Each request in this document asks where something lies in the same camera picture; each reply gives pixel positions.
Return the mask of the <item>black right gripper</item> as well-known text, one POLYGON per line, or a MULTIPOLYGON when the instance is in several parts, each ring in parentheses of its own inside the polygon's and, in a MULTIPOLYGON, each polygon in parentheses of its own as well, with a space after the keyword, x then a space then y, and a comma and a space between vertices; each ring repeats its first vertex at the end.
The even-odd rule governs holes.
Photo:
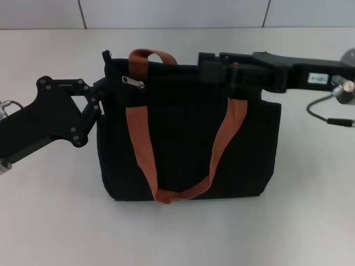
POLYGON ((284 57, 268 52, 254 52, 252 55, 200 52, 200 85, 230 89, 248 86, 252 84, 252 71, 244 64, 252 59, 274 74, 275 87, 269 91, 275 93, 285 93, 288 89, 328 91, 329 80, 309 83, 308 76, 310 73, 331 76, 337 67, 337 62, 333 60, 284 57))

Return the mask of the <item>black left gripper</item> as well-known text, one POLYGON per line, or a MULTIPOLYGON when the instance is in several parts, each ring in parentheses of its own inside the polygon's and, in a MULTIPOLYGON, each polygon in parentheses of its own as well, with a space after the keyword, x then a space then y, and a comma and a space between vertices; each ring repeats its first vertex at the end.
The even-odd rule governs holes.
POLYGON ((105 80, 89 86, 81 79, 39 78, 34 101, 1 120, 1 159, 16 163, 56 140, 67 140, 75 147, 86 145, 102 114, 97 93, 105 80), (72 99, 79 95, 88 101, 82 112, 72 99))

